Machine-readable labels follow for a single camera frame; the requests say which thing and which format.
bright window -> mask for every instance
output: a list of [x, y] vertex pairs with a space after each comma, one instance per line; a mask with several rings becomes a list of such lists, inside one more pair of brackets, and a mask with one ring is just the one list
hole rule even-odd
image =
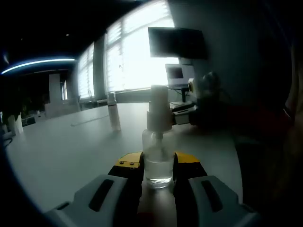
[[78, 92], [80, 99], [94, 97], [94, 43], [80, 56], [78, 63]]
[[66, 81], [64, 82], [62, 88], [61, 88], [61, 95], [62, 100], [67, 100], [67, 87], [66, 87]]
[[174, 27], [165, 0], [149, 2], [107, 30], [107, 91], [167, 85], [165, 64], [178, 58], [152, 58], [148, 27]]

liquid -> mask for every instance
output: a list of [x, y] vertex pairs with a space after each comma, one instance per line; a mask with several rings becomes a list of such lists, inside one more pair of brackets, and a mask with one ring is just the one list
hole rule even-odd
[[168, 161], [151, 161], [144, 159], [144, 174], [147, 183], [153, 188], [164, 188], [172, 180], [174, 158]]

table surface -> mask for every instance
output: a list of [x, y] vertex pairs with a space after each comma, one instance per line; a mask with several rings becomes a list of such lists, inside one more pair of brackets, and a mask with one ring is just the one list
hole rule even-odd
[[[113, 132], [107, 106], [24, 127], [7, 148], [19, 182], [42, 211], [72, 201], [74, 193], [117, 159], [142, 150], [148, 103], [118, 104], [122, 130]], [[242, 203], [242, 178], [230, 133], [203, 134], [192, 125], [173, 126], [178, 151], [198, 158], [208, 175], [234, 190]]]

computer monitor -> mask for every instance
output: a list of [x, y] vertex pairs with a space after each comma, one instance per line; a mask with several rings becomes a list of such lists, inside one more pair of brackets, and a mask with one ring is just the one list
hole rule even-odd
[[169, 87], [187, 87], [188, 80], [194, 78], [192, 65], [165, 64]]
[[149, 27], [151, 57], [207, 59], [201, 31], [174, 27]]

white bottle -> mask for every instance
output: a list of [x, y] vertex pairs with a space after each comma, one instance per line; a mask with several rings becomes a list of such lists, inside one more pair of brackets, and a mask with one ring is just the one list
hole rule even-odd
[[120, 131], [121, 126], [120, 126], [119, 112], [118, 112], [118, 106], [114, 92], [108, 94], [107, 105], [108, 105], [108, 115], [109, 115], [110, 124], [112, 126], [112, 130]]
[[175, 141], [168, 88], [152, 86], [147, 129], [142, 134], [142, 143], [144, 176], [146, 182], [153, 188], [166, 187], [172, 180]]

